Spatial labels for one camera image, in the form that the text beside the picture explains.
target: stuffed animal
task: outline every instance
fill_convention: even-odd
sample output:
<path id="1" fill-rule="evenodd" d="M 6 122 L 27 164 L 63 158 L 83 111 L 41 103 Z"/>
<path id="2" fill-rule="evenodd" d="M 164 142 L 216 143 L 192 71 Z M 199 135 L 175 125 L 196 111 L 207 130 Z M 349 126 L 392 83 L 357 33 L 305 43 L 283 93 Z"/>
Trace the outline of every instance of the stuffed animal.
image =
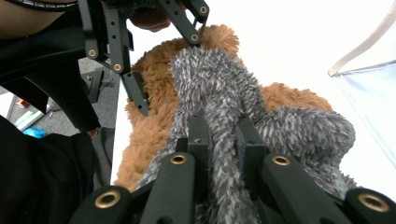
<path id="1" fill-rule="evenodd" d="M 233 126 L 242 113 L 253 121 L 272 152 L 293 156 L 324 190 L 343 198 L 356 186 L 339 171 L 342 157 L 355 140 L 353 126 L 332 112 L 324 98 L 280 83 L 261 86 L 236 56 L 238 39 L 225 25 L 207 27 L 202 44 L 200 49 L 191 49 L 181 38 L 163 42 L 132 68 L 145 81 L 150 111 L 145 117 L 134 103 L 126 106 L 134 130 L 123 152 L 116 185 L 133 191 L 137 184 L 143 186 L 154 179 L 161 158 L 175 150 L 177 138 L 187 137 L 188 116 L 203 109 L 213 133 L 214 156 L 229 161 L 225 163 L 231 164 L 230 171 L 235 175 L 216 178 L 223 165 L 211 163 L 214 184 L 206 203 L 197 205 L 197 211 L 202 211 L 197 214 L 199 222 L 259 223 L 247 192 L 224 187 L 227 178 L 234 180 L 226 182 L 243 186 L 231 156 Z M 226 115 L 222 125 L 219 114 Z M 219 186 L 232 197 L 221 197 L 216 190 Z"/>

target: gray plush toy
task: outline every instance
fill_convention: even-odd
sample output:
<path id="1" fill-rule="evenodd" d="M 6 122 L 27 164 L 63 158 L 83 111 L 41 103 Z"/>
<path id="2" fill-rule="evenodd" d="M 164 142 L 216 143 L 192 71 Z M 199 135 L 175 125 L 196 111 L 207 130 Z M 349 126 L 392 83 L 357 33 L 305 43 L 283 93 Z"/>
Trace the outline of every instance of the gray plush toy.
<path id="1" fill-rule="evenodd" d="M 156 178 L 161 159 L 188 137 L 188 120 L 204 112 L 213 147 L 212 179 L 204 203 L 196 206 L 197 223 L 261 223 L 244 189 L 235 156 L 235 126 L 248 116 L 271 152 L 292 156 L 330 194 L 343 199 L 353 180 L 339 170 L 355 141 L 353 126 L 341 115 L 315 108 L 282 107 L 266 114 L 258 80 L 220 49 L 183 49 L 172 62 L 179 108 L 165 148 L 151 161 L 138 187 Z"/>

